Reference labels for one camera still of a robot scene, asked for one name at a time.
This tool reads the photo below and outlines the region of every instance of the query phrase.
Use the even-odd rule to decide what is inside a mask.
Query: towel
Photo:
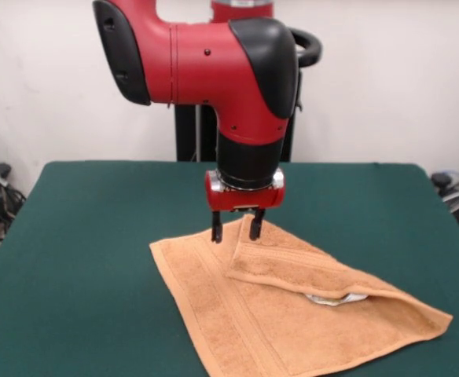
[[[325,375],[448,328],[451,315],[269,222],[250,241],[251,220],[219,245],[210,230],[150,245],[211,377]]]

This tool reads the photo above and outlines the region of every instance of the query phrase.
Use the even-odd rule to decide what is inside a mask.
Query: red robot arm
[[[243,0],[232,2],[231,0],[212,0],[214,16],[212,22],[227,22],[240,18],[273,17],[273,0]]]
[[[222,239],[219,211],[244,208],[256,210],[257,239],[264,210],[278,207],[285,194],[278,164],[296,105],[293,34],[271,18],[168,23],[157,16],[156,0],[95,0],[94,12],[124,97],[215,109],[218,169],[206,177],[213,239]]]

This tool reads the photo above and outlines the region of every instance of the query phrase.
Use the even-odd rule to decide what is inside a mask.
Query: green table
[[[148,244],[209,227],[212,167],[46,166],[0,249],[0,377],[206,375]],[[339,375],[459,376],[459,227],[424,172],[284,168],[268,220],[455,316],[442,338]]]

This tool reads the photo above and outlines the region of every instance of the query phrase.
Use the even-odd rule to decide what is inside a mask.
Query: white wall
[[[208,0],[159,0],[206,20]],[[397,161],[459,170],[459,0],[277,0],[277,17],[323,41],[305,72],[295,161]],[[126,102],[91,0],[0,0],[0,160],[29,190],[67,159],[174,160],[165,105]]]

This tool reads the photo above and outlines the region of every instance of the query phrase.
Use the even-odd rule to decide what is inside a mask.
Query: white object
[[[368,298],[368,295],[360,295],[358,293],[350,293],[349,295],[346,295],[345,297],[336,300],[334,298],[323,298],[319,296],[314,296],[314,295],[305,295],[308,297],[309,300],[312,302],[315,302],[316,304],[320,305],[327,305],[327,306],[340,306],[343,304],[347,304],[348,302],[357,302],[357,301],[362,301],[366,300]]]

